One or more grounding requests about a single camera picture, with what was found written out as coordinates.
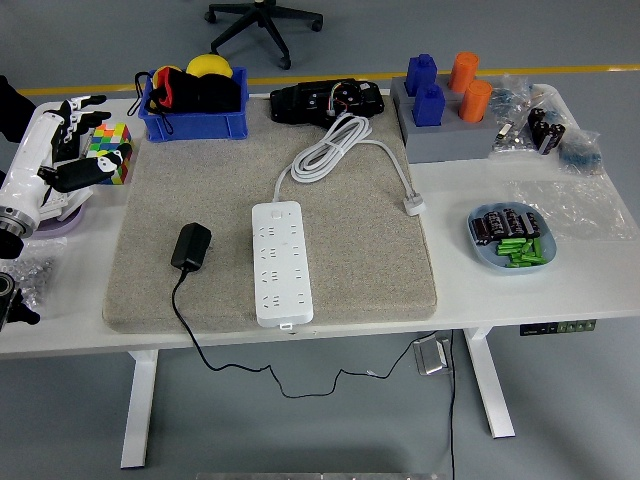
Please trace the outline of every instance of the white table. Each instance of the white table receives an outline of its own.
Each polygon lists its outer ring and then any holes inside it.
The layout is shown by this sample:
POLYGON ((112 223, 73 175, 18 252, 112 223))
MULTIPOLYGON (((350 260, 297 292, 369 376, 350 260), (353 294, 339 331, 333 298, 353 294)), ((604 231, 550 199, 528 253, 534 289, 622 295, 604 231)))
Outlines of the white table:
MULTIPOLYGON (((126 117, 131 100, 111 100, 105 110, 126 121, 135 139, 144 125, 126 117)), ((494 437, 514 430, 486 342, 492 327, 529 323, 640 316, 640 240, 569 239, 544 269, 505 276, 477 259, 466 232, 469 212, 485 203, 511 200, 508 182, 570 181, 574 176, 549 161, 483 159, 411 166, 416 190, 427 204, 422 222, 431 255, 438 306, 427 321, 296 327, 291 336, 273 329, 198 335, 201 345, 225 345, 339 336, 464 329, 494 437)), ((637 230, 619 200, 622 214, 637 230)), ((71 232, 51 280, 50 300, 39 325, 10 324, 0 333, 0 357, 75 355, 128 351, 136 360, 122 467, 144 465, 159 349, 191 346, 184 334, 120 334, 102 321, 115 243, 128 187, 98 186, 83 221, 71 232)))

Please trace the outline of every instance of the robotic hand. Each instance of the robotic hand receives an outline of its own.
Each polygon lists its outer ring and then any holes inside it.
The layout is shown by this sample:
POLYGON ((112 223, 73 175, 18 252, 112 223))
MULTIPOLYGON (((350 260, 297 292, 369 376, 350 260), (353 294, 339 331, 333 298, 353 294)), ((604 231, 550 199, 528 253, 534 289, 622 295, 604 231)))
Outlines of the robotic hand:
POLYGON ((22 239, 40 225, 40 207, 52 188, 68 193, 106 180, 130 152, 131 146, 123 144, 102 157, 54 166, 62 160, 61 152, 68 155, 70 144, 79 144, 81 135, 111 117, 107 112, 81 112, 105 100, 104 95, 65 100, 58 110, 48 110, 33 122, 0 190, 0 258, 18 258, 24 246, 22 239))

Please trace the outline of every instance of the rubik's cube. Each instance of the rubik's cube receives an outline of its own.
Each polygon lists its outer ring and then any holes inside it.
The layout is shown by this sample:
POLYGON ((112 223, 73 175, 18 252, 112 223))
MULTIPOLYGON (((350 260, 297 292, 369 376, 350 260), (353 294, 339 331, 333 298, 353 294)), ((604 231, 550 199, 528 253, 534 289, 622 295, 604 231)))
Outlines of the rubik's cube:
MULTIPOLYGON (((133 146, 131 140, 131 133, 129 128, 124 123, 108 124, 103 123, 99 127, 96 127, 91 137, 91 143, 89 144, 89 150, 87 151, 87 157, 99 157, 106 153, 112 152, 123 143, 130 143, 133 146)), ((118 167, 118 170, 113 172, 111 178, 101 182, 106 185, 122 185, 127 173, 129 172, 129 160, 131 160, 131 154, 122 159, 122 165, 118 167)))

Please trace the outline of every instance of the gray floor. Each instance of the gray floor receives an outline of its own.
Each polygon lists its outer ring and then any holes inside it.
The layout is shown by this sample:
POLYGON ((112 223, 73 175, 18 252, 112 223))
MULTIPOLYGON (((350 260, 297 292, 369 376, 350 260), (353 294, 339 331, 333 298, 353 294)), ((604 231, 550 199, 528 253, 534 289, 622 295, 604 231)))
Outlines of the gray floor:
MULTIPOLYGON (((290 71, 277 68, 279 52, 256 27, 220 53, 247 67, 251 78, 402 72, 419 53, 430 53, 449 69, 461 50, 477 52, 481 68, 640 62, 638 2, 287 3, 325 15, 320 33, 297 22, 279 23, 291 49, 290 71)), ((0 69, 17 88, 132 83, 139 70, 184 65, 205 53, 230 22, 222 15, 218 25, 204 22, 205 2, 148 5, 0 2, 0 69)), ((606 169, 640 221, 640 72, 530 78, 555 86, 579 124, 602 134, 606 169)), ((1 165, 9 164, 13 152, 14 145, 0 142, 1 165)), ((457 478, 637 478, 639 334, 636 318, 602 320, 591 333, 547 337, 522 338, 517 327, 494 329, 489 343, 517 437, 492 440, 458 332, 457 478)), ((386 372, 413 337, 229 346, 206 353, 217 364, 271 362, 288 392, 305 393, 329 389, 341 367, 386 372)), ((450 476, 448 379, 419 377, 411 355, 386 381, 346 377, 330 397, 286 400, 267 375, 213 374, 192 349, 162 352, 147 466, 120 471, 132 372, 127 354, 0 362, 0 477, 186 480, 197 472, 349 471, 450 476)))

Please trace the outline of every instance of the white power cord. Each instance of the white power cord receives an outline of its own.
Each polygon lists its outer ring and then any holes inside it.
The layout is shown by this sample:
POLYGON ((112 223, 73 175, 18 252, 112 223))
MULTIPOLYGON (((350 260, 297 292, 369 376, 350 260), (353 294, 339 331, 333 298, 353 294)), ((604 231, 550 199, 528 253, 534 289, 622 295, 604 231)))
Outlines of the white power cord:
POLYGON ((291 177, 300 183, 316 182, 326 177, 352 147, 359 143, 370 143, 387 152, 396 167, 406 191, 404 207, 407 214, 413 216, 424 211, 426 206, 422 197, 409 184, 398 160, 389 147, 377 140, 365 140, 371 132, 368 118, 358 117, 351 113, 338 116, 322 140, 300 152, 293 160, 293 163, 282 171, 276 182, 273 201, 278 201, 280 186, 288 172, 291 172, 291 177))

